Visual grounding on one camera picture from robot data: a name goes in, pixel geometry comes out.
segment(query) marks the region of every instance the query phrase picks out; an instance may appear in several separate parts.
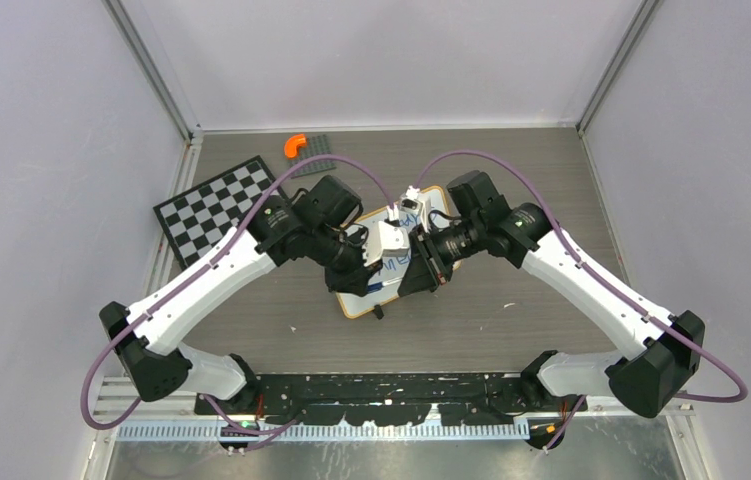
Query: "white enclosure panel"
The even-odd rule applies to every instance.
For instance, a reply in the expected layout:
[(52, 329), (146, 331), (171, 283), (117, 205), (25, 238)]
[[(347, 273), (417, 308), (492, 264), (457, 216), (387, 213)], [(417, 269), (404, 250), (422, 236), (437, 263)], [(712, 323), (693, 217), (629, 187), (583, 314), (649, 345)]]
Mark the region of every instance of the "white enclosure panel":
[(131, 2), (205, 130), (572, 124), (640, 4)]
[(0, 478), (80, 478), (98, 310), (141, 294), (183, 148), (99, 0), (0, 0)]
[[(721, 475), (751, 478), (751, 2), (664, 2), (588, 130), (634, 286), (707, 322), (749, 398), (696, 405)], [(735, 387), (705, 365), (690, 385)]]

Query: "small whiteboard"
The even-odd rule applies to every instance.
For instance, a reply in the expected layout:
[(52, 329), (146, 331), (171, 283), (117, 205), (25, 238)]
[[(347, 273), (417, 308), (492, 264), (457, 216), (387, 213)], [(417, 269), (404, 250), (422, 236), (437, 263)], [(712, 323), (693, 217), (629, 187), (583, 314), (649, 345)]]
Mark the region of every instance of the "small whiteboard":
[[(431, 208), (451, 215), (449, 206), (446, 203), (446, 195), (443, 192), (442, 188), (437, 186), (426, 188), (422, 191), (422, 198), (431, 199)], [(378, 220), (386, 219), (387, 209), (385, 207), (380, 210), (375, 210), (372, 213), (367, 213), (366, 215), (357, 219), (357, 223), (371, 229), (375, 225), (375, 222), (377, 222)], [(433, 220), (434, 225), (440, 228), (447, 227), (449, 223), (446, 219), (436, 215), (433, 216)], [(419, 218), (416, 218), (414, 215), (405, 212), (401, 212), (400, 221), (401, 226), (408, 231), (419, 224)], [(349, 233), (354, 232), (352, 228), (349, 229)], [(384, 258), (383, 268), (381, 268), (381, 271), (376, 273), (369, 280), (369, 284), (374, 285), (379, 282), (389, 283), (390, 281), (392, 281), (393, 283), (389, 283), (388, 285), (385, 285), (381, 290), (372, 292), (365, 297), (358, 297), (357, 295), (352, 295), (350, 293), (338, 293), (337, 299), (340, 301), (340, 308), (343, 309), (343, 314), (345, 314), (345, 316), (348, 318), (357, 318), (374, 310), (375, 305), (384, 305), (399, 298), (399, 285), (401, 285), (400, 279), (404, 277), (405, 271), (407, 271), (407, 265), (409, 263), (410, 252), (408, 252), (407, 255), (403, 257)], [(454, 268), (457, 269), (459, 266), (460, 262), (455, 262)]]

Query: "black and white checkerboard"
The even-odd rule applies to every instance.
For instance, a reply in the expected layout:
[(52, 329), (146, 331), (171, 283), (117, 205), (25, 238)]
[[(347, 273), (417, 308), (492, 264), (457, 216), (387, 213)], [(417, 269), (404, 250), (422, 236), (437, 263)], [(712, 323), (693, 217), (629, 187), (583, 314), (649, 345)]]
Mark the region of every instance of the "black and white checkerboard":
[[(236, 226), (274, 181), (257, 156), (154, 207), (181, 268), (195, 263)], [(286, 198), (280, 189), (277, 194)]]

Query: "gray tabletop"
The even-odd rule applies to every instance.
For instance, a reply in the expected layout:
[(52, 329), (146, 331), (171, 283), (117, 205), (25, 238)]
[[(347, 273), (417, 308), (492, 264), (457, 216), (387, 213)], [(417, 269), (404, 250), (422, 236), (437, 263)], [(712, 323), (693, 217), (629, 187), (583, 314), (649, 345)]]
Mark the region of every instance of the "gray tabletop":
[[(254, 155), (278, 176), (289, 168), (283, 145), (291, 134), (205, 137), (194, 182)], [(374, 170), (400, 195), (422, 167), (448, 150), (488, 151), (510, 161), (543, 193), (561, 224), (611, 272), (620, 273), (587, 157), (574, 129), (478, 129), (329, 133), (333, 153)], [(484, 160), (445, 160), (424, 185), (445, 186), (472, 169), (490, 174), (511, 206), (530, 194), (506, 171)], [(367, 211), (384, 206), (378, 188), (341, 165), (332, 171), (363, 198)], [(292, 194), (318, 176), (284, 185)], [(552, 288), (502, 259), (476, 255), (436, 293), (419, 293), (384, 307), (386, 317), (349, 320), (328, 293), (322, 271), (302, 259), (252, 282), (211, 313), (186, 338), (217, 354), (237, 353), (258, 372), (516, 371), (539, 353), (606, 351), (610, 341)]]

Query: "orange object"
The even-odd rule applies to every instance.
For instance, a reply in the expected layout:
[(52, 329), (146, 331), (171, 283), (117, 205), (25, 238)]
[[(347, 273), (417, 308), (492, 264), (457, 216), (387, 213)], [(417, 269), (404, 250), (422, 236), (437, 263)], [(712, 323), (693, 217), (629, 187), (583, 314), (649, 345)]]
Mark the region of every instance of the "orange object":
[(306, 146), (307, 138), (304, 137), (303, 133), (293, 135), (287, 140), (287, 143), (284, 144), (284, 155), (289, 159), (293, 159), (298, 156), (298, 149)]

